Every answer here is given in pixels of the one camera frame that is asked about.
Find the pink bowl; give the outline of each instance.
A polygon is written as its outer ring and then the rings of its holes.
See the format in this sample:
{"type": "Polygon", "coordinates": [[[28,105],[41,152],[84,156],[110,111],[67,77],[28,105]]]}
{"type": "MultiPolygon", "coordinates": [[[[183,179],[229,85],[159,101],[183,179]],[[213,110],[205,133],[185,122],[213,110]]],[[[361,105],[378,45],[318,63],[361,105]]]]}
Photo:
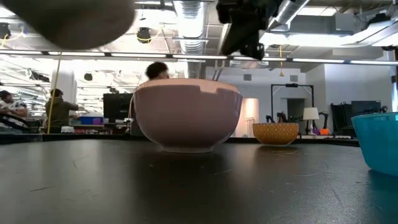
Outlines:
{"type": "Polygon", "coordinates": [[[209,80],[153,80],[134,93],[142,132],[168,152],[211,152],[233,134],[241,105],[236,87],[209,80]]]}

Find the lampshade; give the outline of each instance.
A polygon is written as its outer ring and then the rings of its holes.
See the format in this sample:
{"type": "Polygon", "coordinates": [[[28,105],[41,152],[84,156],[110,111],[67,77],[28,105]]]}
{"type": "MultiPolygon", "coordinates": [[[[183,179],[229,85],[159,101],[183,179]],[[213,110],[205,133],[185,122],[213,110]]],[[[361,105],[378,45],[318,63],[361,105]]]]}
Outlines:
{"type": "Polygon", "coordinates": [[[318,108],[304,108],[303,120],[319,119],[318,108]]]}

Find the blue bowl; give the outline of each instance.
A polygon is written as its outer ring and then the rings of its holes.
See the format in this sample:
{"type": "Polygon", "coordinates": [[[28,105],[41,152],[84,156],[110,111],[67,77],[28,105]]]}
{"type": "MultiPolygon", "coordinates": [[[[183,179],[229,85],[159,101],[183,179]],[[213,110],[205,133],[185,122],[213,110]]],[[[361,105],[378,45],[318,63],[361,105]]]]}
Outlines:
{"type": "Polygon", "coordinates": [[[398,176],[398,113],[356,116],[352,121],[366,164],[398,176]]]}

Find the ductwork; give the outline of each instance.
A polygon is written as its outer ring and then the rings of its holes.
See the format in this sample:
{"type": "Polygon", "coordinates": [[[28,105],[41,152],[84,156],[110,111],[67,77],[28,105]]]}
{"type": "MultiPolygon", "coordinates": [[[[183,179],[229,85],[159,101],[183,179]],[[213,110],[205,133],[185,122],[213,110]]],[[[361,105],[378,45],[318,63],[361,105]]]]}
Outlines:
{"type": "MultiPolygon", "coordinates": [[[[178,34],[180,37],[201,39],[205,36],[206,5],[200,1],[174,1],[178,16],[178,34]]],[[[203,54],[205,43],[202,40],[180,41],[183,54],[203,54]]],[[[188,77],[198,78],[201,63],[188,62],[188,77]]]]}
{"type": "Polygon", "coordinates": [[[275,18],[272,18],[269,25],[268,29],[274,29],[276,27],[279,27],[281,25],[289,24],[292,22],[294,17],[297,16],[297,14],[301,11],[302,8],[304,8],[305,5],[310,0],[285,0],[282,2],[282,4],[279,6],[279,13],[278,16],[275,18]]]}

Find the bowl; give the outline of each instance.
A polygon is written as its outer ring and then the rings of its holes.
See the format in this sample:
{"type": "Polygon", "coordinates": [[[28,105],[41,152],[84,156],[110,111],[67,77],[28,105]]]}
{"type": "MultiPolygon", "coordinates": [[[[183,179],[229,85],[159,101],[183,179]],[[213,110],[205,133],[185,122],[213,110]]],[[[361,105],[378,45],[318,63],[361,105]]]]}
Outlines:
{"type": "Polygon", "coordinates": [[[236,87],[201,79],[151,80],[134,93],[141,131],[167,152],[211,152],[233,134],[241,105],[236,87]]]}
{"type": "Polygon", "coordinates": [[[352,121],[366,164],[398,176],[398,113],[356,116],[352,121]]]}
{"type": "Polygon", "coordinates": [[[287,146],[299,134],[297,123],[259,123],[253,124],[253,133],[262,144],[287,146]]]}

